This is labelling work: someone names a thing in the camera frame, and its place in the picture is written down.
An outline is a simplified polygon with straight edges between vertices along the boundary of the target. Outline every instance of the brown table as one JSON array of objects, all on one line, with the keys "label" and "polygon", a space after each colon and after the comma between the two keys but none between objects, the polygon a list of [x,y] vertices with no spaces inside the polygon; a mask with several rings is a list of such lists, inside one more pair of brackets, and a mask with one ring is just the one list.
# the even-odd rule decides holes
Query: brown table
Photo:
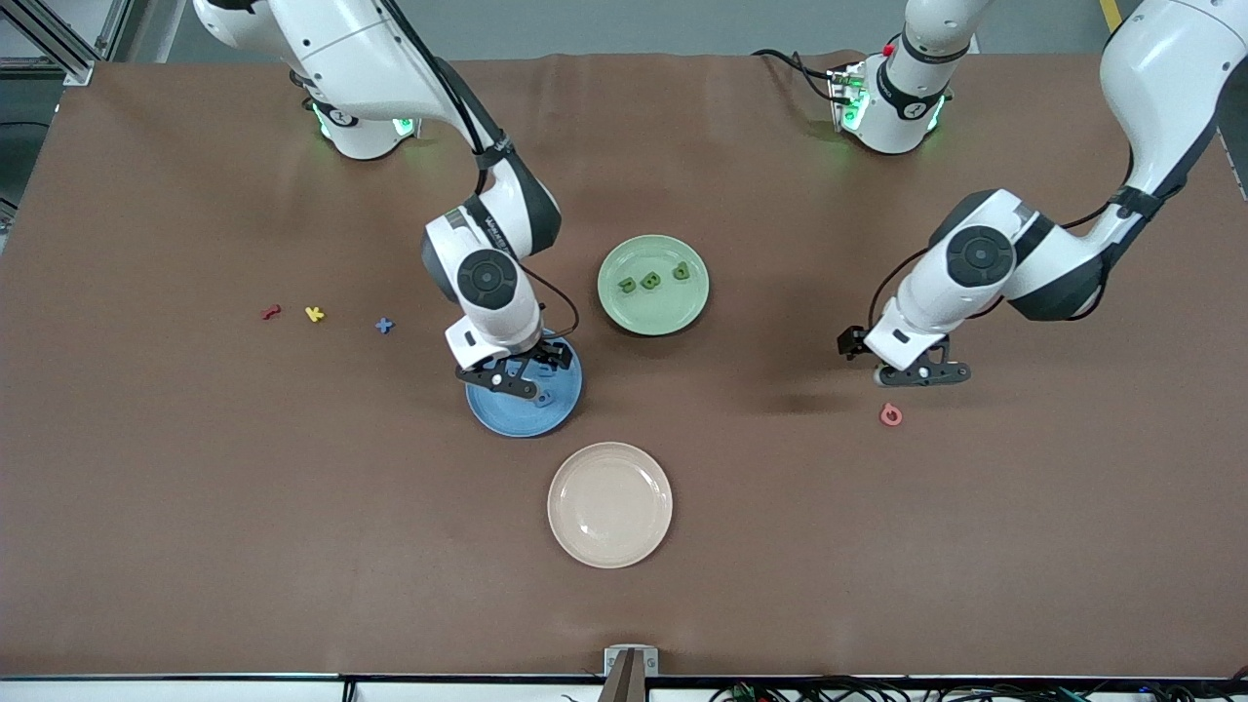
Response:
[{"label": "brown table", "polygon": [[[418,257],[472,186],[458,136],[351,162],[281,66],[100,66],[0,259],[0,671],[573,672],[644,641],[673,673],[1229,673],[1248,236],[1221,147],[1091,320],[970,324],[951,388],[835,355],[963,195],[1067,220],[1113,191],[1096,66],[968,57],[940,130],[884,157],[763,59],[466,64],[563,206],[532,265],[585,311],[584,398],[530,441],[468,412],[459,311]],[[605,254],[653,231],[714,279],[669,339],[593,301]],[[604,440],[675,491],[623,571],[545,521],[555,468]]]}]

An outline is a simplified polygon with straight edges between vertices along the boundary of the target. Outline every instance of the plate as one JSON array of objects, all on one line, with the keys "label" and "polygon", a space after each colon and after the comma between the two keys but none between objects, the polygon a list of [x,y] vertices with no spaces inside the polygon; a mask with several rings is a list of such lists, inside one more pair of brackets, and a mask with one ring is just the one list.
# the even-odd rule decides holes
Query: plate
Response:
[{"label": "plate", "polygon": [[[684,277],[678,274],[681,264]],[[633,334],[663,336],[680,331],[698,319],[709,296],[710,276],[701,256],[684,241],[661,234],[629,239],[612,250],[598,269],[603,309]]]},{"label": "plate", "polygon": [[671,486],[649,453],[608,441],[577,451],[547,496],[550,531],[573,558],[623,568],[649,556],[671,525]]},{"label": "plate", "polygon": [[[554,341],[568,344],[568,340],[562,337]],[[507,361],[507,365],[508,370],[515,370],[520,362]],[[466,385],[468,408],[487,428],[509,438],[542,436],[562,425],[577,408],[584,375],[575,349],[568,370],[554,371],[542,363],[530,362],[524,370],[524,377],[538,385],[538,396],[534,400]]]}]

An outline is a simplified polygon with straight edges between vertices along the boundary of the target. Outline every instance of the blue plate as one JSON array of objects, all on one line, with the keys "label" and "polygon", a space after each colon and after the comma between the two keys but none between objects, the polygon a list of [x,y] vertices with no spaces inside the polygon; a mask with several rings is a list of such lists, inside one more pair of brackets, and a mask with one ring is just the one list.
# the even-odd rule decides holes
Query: blue plate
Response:
[{"label": "blue plate", "polygon": [[[568,344],[564,339],[553,341]],[[519,367],[519,361],[507,361],[507,370],[515,371]],[[575,350],[568,370],[552,371],[548,366],[534,361],[524,370],[524,377],[538,386],[538,396],[533,400],[490,392],[475,385],[464,386],[472,413],[495,433],[512,438],[528,438],[562,425],[580,400],[584,375],[580,370],[580,356]]]}]

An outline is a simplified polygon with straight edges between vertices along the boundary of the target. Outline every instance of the white plate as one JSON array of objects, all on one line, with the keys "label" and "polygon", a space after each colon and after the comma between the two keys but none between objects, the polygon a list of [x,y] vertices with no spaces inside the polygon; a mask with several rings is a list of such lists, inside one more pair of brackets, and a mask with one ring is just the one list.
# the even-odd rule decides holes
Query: white plate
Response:
[{"label": "white plate", "polygon": [[559,546],[595,568],[649,556],[671,525],[671,486],[636,446],[607,441],[577,451],[554,475],[547,517]]}]

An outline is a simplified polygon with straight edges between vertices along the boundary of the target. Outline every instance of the gray floor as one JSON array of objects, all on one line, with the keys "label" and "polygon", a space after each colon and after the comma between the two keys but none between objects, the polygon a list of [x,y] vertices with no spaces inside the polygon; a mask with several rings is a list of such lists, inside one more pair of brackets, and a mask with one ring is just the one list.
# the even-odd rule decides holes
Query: gray floor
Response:
[{"label": "gray floor", "polygon": [[[1121,0],[1123,14],[1138,0]],[[906,0],[399,0],[431,47],[452,60],[547,54],[805,54],[871,51],[901,26]],[[223,46],[187,0],[150,0],[134,17],[131,60],[268,61]],[[983,52],[1096,52],[1108,37],[1097,0],[1000,0],[977,34]],[[0,121],[47,121],[56,80],[0,80]],[[1248,66],[1223,96],[1219,125],[1248,169]],[[19,201],[42,144],[39,127],[0,127],[0,196]]]}]

